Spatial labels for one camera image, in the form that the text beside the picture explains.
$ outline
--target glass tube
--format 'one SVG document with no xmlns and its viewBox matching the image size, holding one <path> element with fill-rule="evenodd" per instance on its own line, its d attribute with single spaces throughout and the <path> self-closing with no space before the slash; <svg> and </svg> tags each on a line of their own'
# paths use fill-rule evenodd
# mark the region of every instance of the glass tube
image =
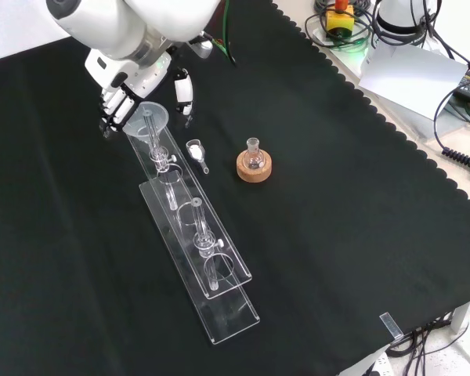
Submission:
<svg viewBox="0 0 470 376">
<path fill-rule="evenodd" d="M 151 110 L 143 111 L 143 119 L 150 135 L 150 158 L 155 162 L 157 171 L 164 172 L 168 170 L 168 151 L 160 146 L 157 127 L 155 126 L 154 115 Z"/>
</svg>

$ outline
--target table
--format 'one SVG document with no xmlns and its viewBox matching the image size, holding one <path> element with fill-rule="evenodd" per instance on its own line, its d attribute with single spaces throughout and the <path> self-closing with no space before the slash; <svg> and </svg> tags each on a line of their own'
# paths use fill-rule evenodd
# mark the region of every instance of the table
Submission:
<svg viewBox="0 0 470 376">
<path fill-rule="evenodd" d="M 306 18 L 315 13 L 313 1 L 310 0 L 274 0 L 274 2 L 278 5 L 279 9 L 282 10 L 286 16 L 289 16 L 291 20 L 296 22 L 298 27 L 302 30 L 305 28 Z M 449 5 L 450 4 L 446 4 L 444 2 L 441 14 L 439 15 L 439 19 L 436 24 L 436 29 L 440 32 L 445 41 L 470 60 L 470 38 L 468 37 L 470 33 L 456 30 L 454 27 L 454 10 Z M 360 81 L 360 65 L 362 63 L 362 59 L 359 57 L 359 54 L 331 51 L 327 49 L 321 49 L 321 51 L 331 59 L 333 64 L 339 69 L 339 72 L 344 74 L 348 81 L 354 83 L 356 86 L 358 85 Z M 404 132 L 408 139 L 415 142 L 418 145 L 419 150 L 423 150 L 429 158 L 436 161 L 439 168 L 446 172 L 449 179 L 455 181 L 457 183 L 457 187 L 464 190 L 470 198 L 470 171 L 467 171 L 453 163 L 448 158 L 441 156 L 441 149 L 433 139 L 422 139 L 421 137 L 418 137 L 418 134 L 414 133 L 413 129 L 411 129 L 421 126 L 432 127 L 432 123 L 428 119 L 395 103 L 391 103 L 384 98 L 380 98 L 372 92 L 366 92 L 364 89 L 361 90 L 363 90 L 366 96 L 373 101 L 373 104 L 378 108 L 378 112 L 386 116 L 389 121 L 395 124 L 398 130 Z M 457 131 L 448 133 L 441 138 L 450 148 L 470 155 L 470 125 L 457 120 L 445 111 L 443 111 L 439 116 L 439 124 L 441 127 L 444 125 L 444 128 L 446 126 L 448 128 L 457 128 Z M 455 310 L 453 323 L 451 325 L 454 333 L 462 331 L 469 320 L 470 302 L 457 307 Z M 377 352 L 374 352 L 358 364 L 342 372 L 340 376 L 356 376 L 362 374 L 363 370 L 366 370 L 367 367 L 369 367 L 386 350 L 387 347 L 388 346 L 383 347 Z"/>
</svg>

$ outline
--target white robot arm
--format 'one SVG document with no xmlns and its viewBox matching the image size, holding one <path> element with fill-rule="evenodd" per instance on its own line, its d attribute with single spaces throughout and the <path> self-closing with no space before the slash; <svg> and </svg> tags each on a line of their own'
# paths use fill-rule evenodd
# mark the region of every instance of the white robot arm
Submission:
<svg viewBox="0 0 470 376">
<path fill-rule="evenodd" d="M 92 50 L 85 67 L 103 89 L 104 128 L 121 129 L 139 101 L 168 73 L 168 48 L 195 39 L 220 0 L 46 0 L 54 20 Z M 211 42 L 190 47 L 206 58 Z M 178 110 L 188 116 L 193 87 L 188 72 L 175 73 Z"/>
</svg>

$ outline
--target clear acrylic stand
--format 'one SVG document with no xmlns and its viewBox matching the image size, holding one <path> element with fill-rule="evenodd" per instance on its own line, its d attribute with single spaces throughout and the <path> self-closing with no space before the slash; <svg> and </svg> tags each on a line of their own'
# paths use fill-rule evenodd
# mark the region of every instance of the clear acrylic stand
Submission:
<svg viewBox="0 0 470 376">
<path fill-rule="evenodd" d="M 252 276 L 166 129 L 167 121 L 165 108 L 143 102 L 124 131 L 149 179 L 139 186 L 141 193 L 217 344 L 259 322 L 241 287 Z"/>
</svg>

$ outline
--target black cloth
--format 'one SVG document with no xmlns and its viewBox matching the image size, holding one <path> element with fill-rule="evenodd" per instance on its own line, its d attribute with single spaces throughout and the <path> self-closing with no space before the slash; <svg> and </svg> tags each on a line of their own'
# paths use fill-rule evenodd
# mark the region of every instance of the black cloth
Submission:
<svg viewBox="0 0 470 376">
<path fill-rule="evenodd" d="M 329 376 L 392 340 L 381 314 L 408 332 L 470 300 L 466 195 L 267 0 L 230 14 L 238 68 L 179 52 L 191 127 L 170 80 L 151 99 L 179 145 L 205 146 L 198 178 L 261 323 L 208 344 L 132 148 L 100 135 L 88 50 L 67 39 L 0 60 L 0 376 Z M 256 185 L 235 169 L 252 136 L 273 158 Z"/>
</svg>

